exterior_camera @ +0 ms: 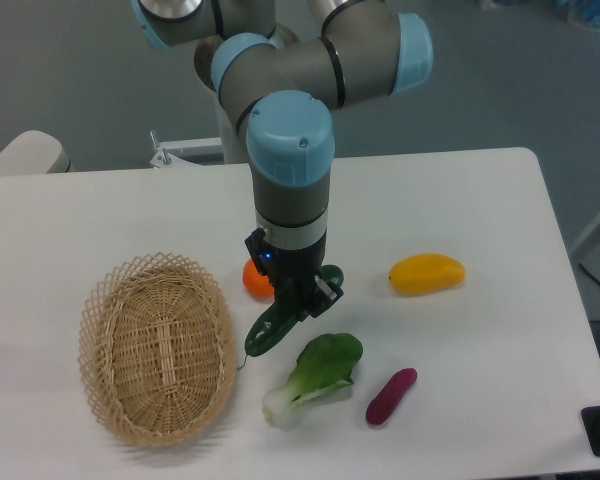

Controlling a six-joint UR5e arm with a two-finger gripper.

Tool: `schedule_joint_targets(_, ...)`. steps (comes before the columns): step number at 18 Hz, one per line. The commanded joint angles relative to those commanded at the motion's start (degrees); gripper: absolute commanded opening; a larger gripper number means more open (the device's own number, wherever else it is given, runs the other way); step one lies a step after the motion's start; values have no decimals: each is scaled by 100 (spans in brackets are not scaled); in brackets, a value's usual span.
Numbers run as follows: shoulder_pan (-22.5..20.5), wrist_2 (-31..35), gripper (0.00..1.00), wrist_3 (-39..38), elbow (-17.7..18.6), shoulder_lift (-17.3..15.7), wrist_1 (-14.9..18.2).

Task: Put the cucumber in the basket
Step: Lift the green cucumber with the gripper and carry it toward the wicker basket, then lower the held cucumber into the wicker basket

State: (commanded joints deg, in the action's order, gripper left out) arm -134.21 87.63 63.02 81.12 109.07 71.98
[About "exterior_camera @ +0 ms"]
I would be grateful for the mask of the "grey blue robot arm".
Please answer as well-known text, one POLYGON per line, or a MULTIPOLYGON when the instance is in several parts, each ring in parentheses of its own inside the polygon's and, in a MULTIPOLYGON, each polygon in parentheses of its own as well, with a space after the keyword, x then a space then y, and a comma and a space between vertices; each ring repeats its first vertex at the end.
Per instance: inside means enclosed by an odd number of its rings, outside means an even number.
POLYGON ((135 1, 147 40, 214 40, 210 79, 251 168, 256 230, 246 245, 277 301, 318 317, 342 291, 321 274, 335 154, 334 110, 425 82, 426 23, 382 1, 313 1, 316 39, 284 44, 272 1, 135 1))

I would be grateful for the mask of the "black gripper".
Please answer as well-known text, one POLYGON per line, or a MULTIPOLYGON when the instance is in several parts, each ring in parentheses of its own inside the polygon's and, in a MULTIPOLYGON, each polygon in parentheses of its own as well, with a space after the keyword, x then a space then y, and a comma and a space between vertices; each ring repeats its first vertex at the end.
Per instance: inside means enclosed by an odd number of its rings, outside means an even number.
POLYGON ((304 317, 319 317, 343 296, 342 278, 315 277, 323 266, 326 234, 310 246, 288 250, 266 242, 265 231, 257 228, 245 244, 258 272, 268 277, 274 295, 291 286, 304 297, 304 317))

